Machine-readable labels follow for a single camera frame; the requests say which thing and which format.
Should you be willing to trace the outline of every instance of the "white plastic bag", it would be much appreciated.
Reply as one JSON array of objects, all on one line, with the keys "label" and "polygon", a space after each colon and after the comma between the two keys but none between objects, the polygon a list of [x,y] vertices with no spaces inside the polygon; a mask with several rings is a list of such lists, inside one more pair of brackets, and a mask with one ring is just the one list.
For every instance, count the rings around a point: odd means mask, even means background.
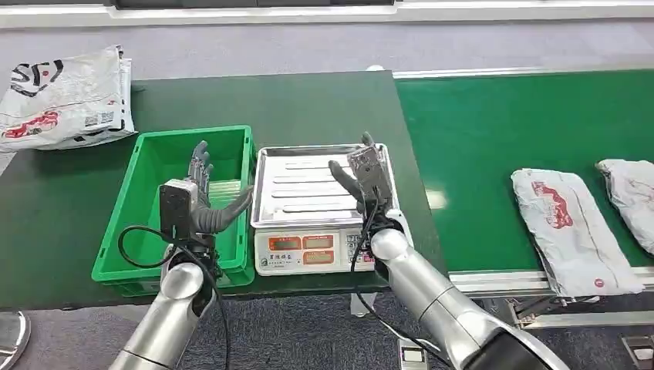
[{"label": "white plastic bag", "polygon": [[120,47],[22,63],[0,101],[0,151],[39,148],[120,127]]},{"label": "white plastic bag", "polygon": [[654,164],[603,160],[597,168],[605,176],[611,203],[641,247],[654,254]]},{"label": "white plastic bag", "polygon": [[633,274],[583,180],[573,173],[513,172],[520,213],[551,288],[562,297],[639,293]]},{"label": "white plastic bag", "polygon": [[96,146],[104,143],[111,143],[136,132],[132,121],[132,109],[130,100],[130,88],[132,81],[132,59],[120,60],[120,95],[121,95],[121,120],[116,121],[110,128],[101,129],[95,133],[78,135],[61,143],[39,147],[40,150],[72,149],[86,146]]}]

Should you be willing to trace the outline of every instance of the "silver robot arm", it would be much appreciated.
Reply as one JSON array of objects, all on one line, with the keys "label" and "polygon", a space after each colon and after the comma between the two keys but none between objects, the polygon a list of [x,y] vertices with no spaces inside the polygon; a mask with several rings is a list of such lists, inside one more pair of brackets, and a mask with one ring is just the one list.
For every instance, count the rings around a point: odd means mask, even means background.
[{"label": "silver robot arm", "polygon": [[177,367],[200,317],[194,300],[204,284],[199,266],[178,264],[163,279],[161,289],[110,370],[171,370]]},{"label": "silver robot arm", "polygon": [[[118,249],[137,267],[161,266],[157,297],[110,370],[171,370],[177,367],[202,316],[219,301],[216,280],[221,276],[215,234],[225,230],[252,203],[248,187],[224,209],[212,209],[208,187],[211,165],[207,143],[194,149],[184,180],[169,180],[159,188],[160,231],[130,226],[120,234]],[[151,265],[132,260],[123,246],[125,234],[147,230],[169,244],[166,257]],[[228,324],[224,321],[225,333]],[[229,345],[225,343],[226,367]]]},{"label": "silver robot arm", "polygon": [[463,295],[392,228],[373,235],[371,248],[388,269],[398,299],[434,337],[456,370],[568,370],[526,331],[505,324]]}]

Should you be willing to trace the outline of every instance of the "digital scale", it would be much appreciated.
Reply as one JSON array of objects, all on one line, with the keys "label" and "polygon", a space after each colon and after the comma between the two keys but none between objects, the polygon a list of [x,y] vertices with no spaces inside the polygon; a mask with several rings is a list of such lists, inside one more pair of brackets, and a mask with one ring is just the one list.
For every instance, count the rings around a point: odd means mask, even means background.
[{"label": "digital scale", "polygon": [[[387,217],[409,228],[399,211],[388,150],[375,144],[393,193]],[[324,274],[350,271],[362,227],[356,200],[332,176],[329,161],[352,176],[347,154],[362,144],[268,147],[259,150],[251,225],[255,267],[260,275]],[[359,254],[356,271],[371,271],[374,260]]]}]

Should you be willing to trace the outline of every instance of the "barcode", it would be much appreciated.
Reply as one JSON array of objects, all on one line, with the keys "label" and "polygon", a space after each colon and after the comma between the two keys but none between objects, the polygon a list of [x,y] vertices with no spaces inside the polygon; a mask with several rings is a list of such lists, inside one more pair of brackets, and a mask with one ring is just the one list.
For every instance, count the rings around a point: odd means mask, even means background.
[{"label": "barcode", "polygon": [[86,127],[95,126],[97,124],[98,124],[98,117],[97,116],[89,116],[89,117],[86,117],[86,119],[84,120],[84,126],[86,126]]},{"label": "barcode", "polygon": [[100,124],[110,123],[113,121],[113,112],[100,112]]}]

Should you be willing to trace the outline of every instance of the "red logo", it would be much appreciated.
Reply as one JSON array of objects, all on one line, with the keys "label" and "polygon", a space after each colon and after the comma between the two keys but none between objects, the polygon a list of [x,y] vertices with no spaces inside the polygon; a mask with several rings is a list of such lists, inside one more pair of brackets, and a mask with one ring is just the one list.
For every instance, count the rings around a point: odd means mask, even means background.
[{"label": "red logo", "polygon": [[13,126],[2,132],[2,137],[17,139],[19,137],[37,135],[43,131],[49,131],[57,126],[59,114],[57,112],[46,111],[42,116],[38,116],[19,126]]},{"label": "red logo", "polygon": [[547,197],[551,200],[549,204],[550,214],[547,217],[548,224],[554,229],[572,226],[572,217],[568,213],[568,204],[565,202],[565,199],[558,195],[558,191],[546,187],[541,181],[534,181],[531,183],[531,187],[539,197]]}]

